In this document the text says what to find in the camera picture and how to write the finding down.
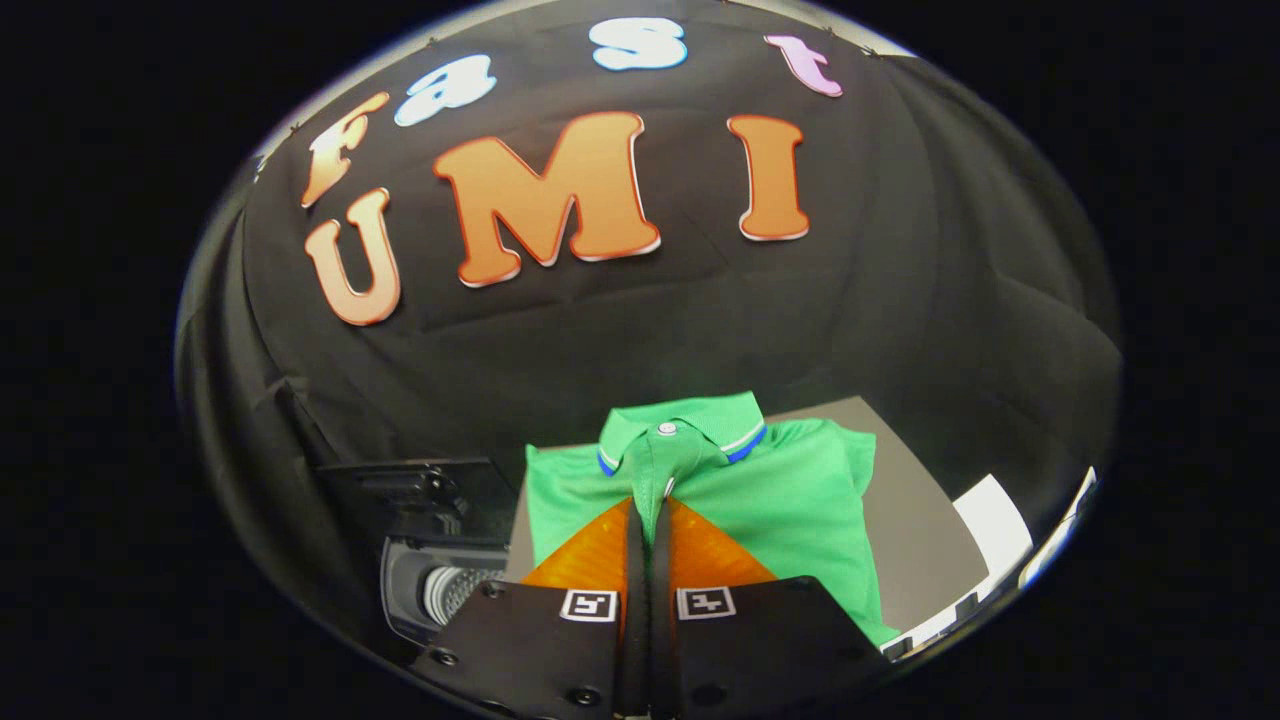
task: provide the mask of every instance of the orange letter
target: orange letter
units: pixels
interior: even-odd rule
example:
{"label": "orange letter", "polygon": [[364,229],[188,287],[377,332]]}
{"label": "orange letter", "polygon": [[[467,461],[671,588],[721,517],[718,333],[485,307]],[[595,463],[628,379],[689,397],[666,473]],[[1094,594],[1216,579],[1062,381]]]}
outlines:
{"label": "orange letter", "polygon": [[360,242],[365,246],[365,258],[372,270],[374,282],[365,292],[356,292],[347,281],[338,255],[338,220],[328,220],[307,236],[306,250],[315,263],[320,290],[333,311],[353,325],[371,325],[387,319],[399,302],[399,270],[396,269],[396,256],[392,243],[387,240],[387,224],[383,210],[390,202],[387,188],[371,190],[351,204],[347,209],[347,222],[360,231]]}
{"label": "orange letter", "polygon": [[365,131],[369,129],[369,118],[365,115],[385,105],[390,97],[385,92],[374,95],[311,142],[311,179],[306,192],[302,193],[303,208],[315,205],[325,191],[338,184],[342,176],[347,174],[351,160],[342,156],[342,150],[355,150],[360,145],[365,138]]}
{"label": "orange letter", "polygon": [[543,266],[556,264],[568,213],[579,231],[568,243],[582,260],[652,252],[662,242],[645,220],[632,146],[644,132],[635,113],[593,113],[568,123],[539,176],[497,137],[440,155],[435,174],[453,183],[467,260],[458,278],[483,287],[516,277],[520,256],[502,245],[502,220]]}
{"label": "orange letter", "polygon": [[750,202],[737,228],[751,240],[795,240],[809,232],[800,211],[795,146],[804,133],[794,124],[762,115],[733,115],[728,131],[746,147]]}

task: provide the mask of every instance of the pink letter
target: pink letter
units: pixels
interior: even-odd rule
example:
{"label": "pink letter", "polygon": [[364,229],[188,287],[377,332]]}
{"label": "pink letter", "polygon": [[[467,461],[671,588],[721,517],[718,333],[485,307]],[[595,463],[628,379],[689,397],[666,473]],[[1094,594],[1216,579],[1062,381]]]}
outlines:
{"label": "pink letter", "polygon": [[840,97],[844,92],[844,90],[840,88],[838,82],[827,79],[822,76],[822,69],[818,68],[818,63],[826,65],[827,59],[820,54],[809,50],[809,46],[805,45],[799,37],[792,37],[790,35],[765,35],[764,41],[782,50],[782,56],[787,59],[787,67],[791,68],[791,74],[796,76],[796,78],[809,90],[829,97]]}

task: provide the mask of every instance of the blue collar stripe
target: blue collar stripe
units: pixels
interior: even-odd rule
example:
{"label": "blue collar stripe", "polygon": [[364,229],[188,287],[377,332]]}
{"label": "blue collar stripe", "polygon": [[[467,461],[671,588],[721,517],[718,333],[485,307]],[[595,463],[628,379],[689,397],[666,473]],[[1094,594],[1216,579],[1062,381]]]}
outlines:
{"label": "blue collar stripe", "polygon": [[732,464],[746,457],[746,455],[751,452],[755,448],[755,446],[760,445],[762,439],[764,439],[764,432],[768,428],[760,428],[760,432],[754,438],[751,438],[751,442],[744,445],[740,450],[733,451],[733,454],[728,456],[728,461]]}

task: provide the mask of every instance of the green polo shirt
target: green polo shirt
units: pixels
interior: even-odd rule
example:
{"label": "green polo shirt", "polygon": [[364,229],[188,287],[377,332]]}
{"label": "green polo shirt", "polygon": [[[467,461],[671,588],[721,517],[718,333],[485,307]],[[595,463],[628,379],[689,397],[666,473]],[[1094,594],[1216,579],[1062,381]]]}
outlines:
{"label": "green polo shirt", "polygon": [[596,445],[525,450],[534,562],[632,497],[652,543],[664,495],[778,578],[813,575],[876,644],[879,582],[863,521],[876,436],[832,420],[765,425],[751,392],[614,409]]}

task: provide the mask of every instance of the letter s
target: letter s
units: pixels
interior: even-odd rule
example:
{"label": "letter s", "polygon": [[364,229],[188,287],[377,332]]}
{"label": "letter s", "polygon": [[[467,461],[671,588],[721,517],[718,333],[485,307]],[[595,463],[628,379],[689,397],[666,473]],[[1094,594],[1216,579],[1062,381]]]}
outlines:
{"label": "letter s", "polygon": [[685,61],[689,49],[677,40],[685,28],[667,18],[614,18],[591,27],[591,42],[603,45],[591,54],[602,68],[671,68]]}

